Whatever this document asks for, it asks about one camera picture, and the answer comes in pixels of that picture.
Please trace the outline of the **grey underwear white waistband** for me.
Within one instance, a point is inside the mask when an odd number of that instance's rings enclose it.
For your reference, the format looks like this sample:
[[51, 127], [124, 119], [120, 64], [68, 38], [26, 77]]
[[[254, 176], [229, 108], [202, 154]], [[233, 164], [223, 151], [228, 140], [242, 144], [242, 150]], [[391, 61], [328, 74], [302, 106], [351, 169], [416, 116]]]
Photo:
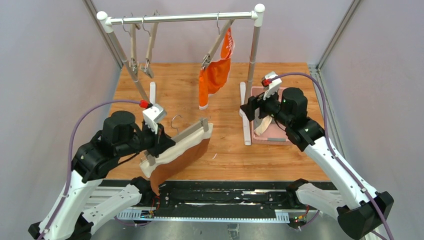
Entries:
[[266, 116], [264, 118], [255, 118], [253, 121], [253, 132], [255, 135], [262, 135], [272, 123], [273, 118], [271, 116]]

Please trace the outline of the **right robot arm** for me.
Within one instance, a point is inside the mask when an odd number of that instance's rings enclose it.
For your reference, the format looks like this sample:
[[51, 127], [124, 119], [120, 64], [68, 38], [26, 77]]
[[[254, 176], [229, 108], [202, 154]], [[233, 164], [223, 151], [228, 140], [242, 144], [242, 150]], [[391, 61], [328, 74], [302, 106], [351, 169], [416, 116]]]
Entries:
[[303, 91], [289, 87], [281, 96], [267, 92], [251, 96], [240, 110], [250, 122], [259, 112], [260, 119], [272, 117], [283, 125], [289, 141], [313, 159], [339, 191], [334, 195], [301, 178], [286, 189], [292, 204], [309, 205], [333, 217], [350, 238], [359, 240], [387, 220], [394, 199], [359, 176], [327, 139], [324, 128], [307, 116], [307, 106]]

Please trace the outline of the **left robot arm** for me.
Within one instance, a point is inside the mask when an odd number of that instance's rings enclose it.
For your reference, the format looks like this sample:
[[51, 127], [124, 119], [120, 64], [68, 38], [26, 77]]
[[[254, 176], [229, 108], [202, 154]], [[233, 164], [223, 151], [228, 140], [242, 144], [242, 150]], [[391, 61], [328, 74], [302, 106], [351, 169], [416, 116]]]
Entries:
[[136, 177], [120, 192], [101, 204], [85, 209], [92, 192], [122, 157], [142, 152], [159, 156], [175, 142], [161, 124], [166, 112], [152, 106], [143, 112], [141, 125], [128, 111], [116, 111], [106, 118], [103, 128], [71, 154], [67, 181], [47, 217], [29, 226], [35, 240], [88, 240], [111, 218], [128, 207], [153, 197], [151, 182]]

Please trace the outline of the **brown underwear white waistband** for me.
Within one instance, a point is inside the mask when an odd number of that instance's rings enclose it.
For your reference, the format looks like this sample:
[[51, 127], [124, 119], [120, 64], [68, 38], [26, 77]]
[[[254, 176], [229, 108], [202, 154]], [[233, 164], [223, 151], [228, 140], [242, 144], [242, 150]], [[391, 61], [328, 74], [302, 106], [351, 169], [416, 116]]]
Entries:
[[203, 128], [198, 129], [160, 154], [159, 157], [155, 157], [153, 165], [148, 160], [141, 161], [139, 167], [150, 181], [151, 189], [157, 196], [160, 194], [159, 186], [161, 184], [183, 171], [207, 152], [214, 124], [208, 123], [207, 126], [207, 131], [204, 131]]

